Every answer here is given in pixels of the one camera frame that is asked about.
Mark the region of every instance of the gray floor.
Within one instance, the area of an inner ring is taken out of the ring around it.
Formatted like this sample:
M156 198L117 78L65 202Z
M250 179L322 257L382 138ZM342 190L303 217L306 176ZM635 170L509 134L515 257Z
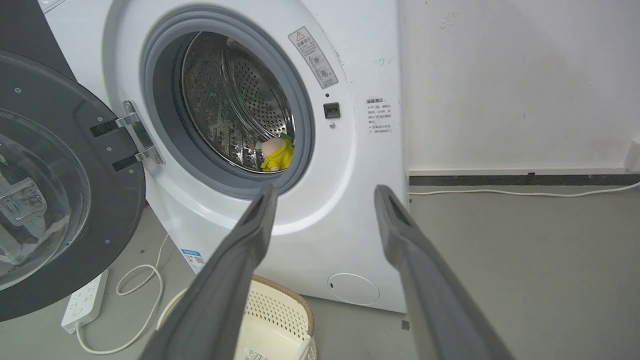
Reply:
M576 199L412 196L410 212L518 359L639 358L640 192ZM87 342L94 348L125 343L146 319L157 283L126 297L115 295L115 285L131 267L154 263L163 237L160 223L146 211L134 238L110 268L101 316L86 327ZM175 247L166 249L163 307L194 278ZM131 285L141 278L132 279ZM317 315L321 359L417 359L410 332L401 329L403 315L308 300ZM97 357L84 352L75 336L60 327L66 304L65 299L0 323L2 358ZM136 359L146 338L107 359Z

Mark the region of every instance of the stainless steel drum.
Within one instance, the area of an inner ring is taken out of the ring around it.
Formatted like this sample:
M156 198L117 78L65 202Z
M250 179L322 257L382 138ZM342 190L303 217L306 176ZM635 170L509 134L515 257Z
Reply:
M202 32L191 41L182 63L182 95L200 136L239 168L261 172L258 142L281 133L295 138L278 81L251 51L223 35Z

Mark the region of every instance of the warning label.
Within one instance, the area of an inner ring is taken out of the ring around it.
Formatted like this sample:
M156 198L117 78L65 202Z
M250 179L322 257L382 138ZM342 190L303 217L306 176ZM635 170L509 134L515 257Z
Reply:
M393 133L392 107L382 97L367 98L369 134Z
M204 268L204 264L205 264L205 261L200 255L200 253L193 250L184 250L184 249L181 249L181 250L184 258L187 259L189 266L191 266L191 268L196 274L199 274L202 271L202 268Z
M267 359L266 356L260 354L255 350L249 350L246 352L246 356L244 357L244 360L269 360L269 359Z
M289 40L298 48L298 51L311 68L311 71L316 75L316 79L322 88L338 82L338 78L333 73L331 65L326 61L322 50L320 50L316 41L311 37L311 34L309 34L306 28L300 28L291 33Z

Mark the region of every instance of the blue label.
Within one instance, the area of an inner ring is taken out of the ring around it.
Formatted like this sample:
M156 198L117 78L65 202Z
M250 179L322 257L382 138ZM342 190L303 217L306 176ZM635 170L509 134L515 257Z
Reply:
M200 256L200 253L197 251L192 251L192 250L184 250L181 249L183 253L185 253L186 255L193 255L193 256Z

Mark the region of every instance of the front-load washing machine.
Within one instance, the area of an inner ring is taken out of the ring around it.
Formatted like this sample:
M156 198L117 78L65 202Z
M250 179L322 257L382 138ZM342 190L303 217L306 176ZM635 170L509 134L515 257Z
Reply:
M145 195L198 272L268 183L278 208L258 274L405 311L373 206L377 184L406 192L396 1L11 3L3 318L103 271Z

